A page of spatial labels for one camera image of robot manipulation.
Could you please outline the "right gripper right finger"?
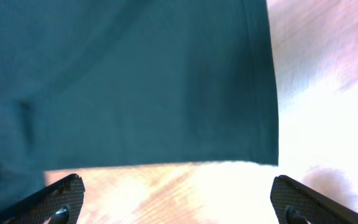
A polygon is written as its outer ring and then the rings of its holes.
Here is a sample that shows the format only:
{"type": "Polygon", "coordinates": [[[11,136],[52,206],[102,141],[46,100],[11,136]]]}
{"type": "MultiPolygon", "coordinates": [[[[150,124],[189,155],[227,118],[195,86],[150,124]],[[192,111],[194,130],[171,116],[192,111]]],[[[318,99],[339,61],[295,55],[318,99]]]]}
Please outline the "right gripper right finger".
{"type": "Polygon", "coordinates": [[[274,178],[270,201],[279,224],[358,224],[358,213],[296,180],[274,178]]]}

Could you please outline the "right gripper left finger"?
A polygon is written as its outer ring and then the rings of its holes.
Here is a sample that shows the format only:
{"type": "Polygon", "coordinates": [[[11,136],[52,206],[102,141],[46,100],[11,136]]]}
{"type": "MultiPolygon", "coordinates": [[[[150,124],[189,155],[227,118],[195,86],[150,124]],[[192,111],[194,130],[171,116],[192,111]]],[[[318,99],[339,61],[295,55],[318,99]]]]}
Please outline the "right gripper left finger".
{"type": "Polygon", "coordinates": [[[70,174],[0,211],[0,224],[76,224],[84,194],[82,178],[70,174]]]}

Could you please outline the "black t-shirt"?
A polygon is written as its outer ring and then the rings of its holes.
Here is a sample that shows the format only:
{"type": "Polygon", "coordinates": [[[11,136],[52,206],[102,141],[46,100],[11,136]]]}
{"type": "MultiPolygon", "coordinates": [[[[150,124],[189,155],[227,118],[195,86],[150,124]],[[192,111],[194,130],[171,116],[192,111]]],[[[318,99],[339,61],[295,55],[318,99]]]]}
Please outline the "black t-shirt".
{"type": "Polygon", "coordinates": [[[265,0],[0,1],[0,210],[83,167],[278,163],[265,0]]]}

